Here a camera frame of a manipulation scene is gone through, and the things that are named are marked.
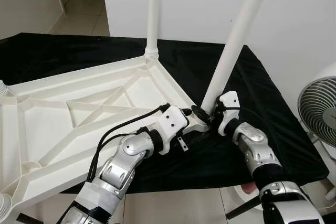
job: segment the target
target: floor tile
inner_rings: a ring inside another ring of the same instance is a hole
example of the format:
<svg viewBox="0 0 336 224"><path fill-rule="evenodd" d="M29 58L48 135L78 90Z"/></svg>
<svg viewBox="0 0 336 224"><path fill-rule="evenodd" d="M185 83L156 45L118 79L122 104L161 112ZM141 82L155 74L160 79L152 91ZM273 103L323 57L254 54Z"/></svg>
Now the floor tile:
<svg viewBox="0 0 336 224"><path fill-rule="evenodd" d="M76 194L56 194L25 209L23 213L43 221L44 224L55 224L75 197Z"/></svg>
<svg viewBox="0 0 336 224"><path fill-rule="evenodd" d="M67 15L57 27L55 34L91 35L99 16Z"/></svg>
<svg viewBox="0 0 336 224"><path fill-rule="evenodd" d="M22 213L43 221L44 224L55 224L73 202L76 195L77 194L56 194L25 209ZM114 215L110 218L109 224L123 223L123 213L124 198L120 201Z"/></svg>
<svg viewBox="0 0 336 224"><path fill-rule="evenodd" d="M333 205L336 202L336 199L331 201L326 200L326 193L329 192L332 187L333 185L327 179L304 185L304 188L312 203L322 215L336 212L336 205L330 208L325 208Z"/></svg>
<svg viewBox="0 0 336 224"><path fill-rule="evenodd" d="M104 6L103 6L103 8L102 8L102 10L100 12L100 16L107 16L105 4L104 4Z"/></svg>
<svg viewBox="0 0 336 224"><path fill-rule="evenodd" d="M218 188L126 195L124 224L227 224Z"/></svg>
<svg viewBox="0 0 336 224"><path fill-rule="evenodd" d="M106 16L99 16L97 24L92 32L93 36L110 36L109 24Z"/></svg>
<svg viewBox="0 0 336 224"><path fill-rule="evenodd" d="M99 15L104 0L69 0L65 5L67 14Z"/></svg>
<svg viewBox="0 0 336 224"><path fill-rule="evenodd" d="M123 223L124 218L125 197L119 202L119 205L109 220L109 224Z"/></svg>
<svg viewBox="0 0 336 224"><path fill-rule="evenodd" d="M236 193L234 187L225 187L220 189L222 200L224 204L225 212L228 213L234 210L236 207L244 203L242 199ZM250 209L249 211L231 219L227 220L228 224L264 224L263 213L257 209Z"/></svg>

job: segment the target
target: black tablecloth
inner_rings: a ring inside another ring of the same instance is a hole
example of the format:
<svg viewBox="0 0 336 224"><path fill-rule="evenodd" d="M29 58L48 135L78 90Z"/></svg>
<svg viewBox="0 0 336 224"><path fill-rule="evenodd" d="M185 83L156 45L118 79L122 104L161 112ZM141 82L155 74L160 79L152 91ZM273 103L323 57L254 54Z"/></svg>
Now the black tablecloth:
<svg viewBox="0 0 336 224"><path fill-rule="evenodd" d="M223 46L159 40L159 61L201 105ZM137 38L19 34L0 40L1 60L5 63L0 79L7 85L17 84L137 57L144 48L145 39ZM243 107L240 118L267 134L289 178L300 185L326 178L328 170L320 155L247 46L225 90L237 91ZM167 155L144 160L128 192L225 187L252 180L241 152L230 139L220 137L216 131L193 132L184 138L190 146L188 152L171 143Z"/></svg>

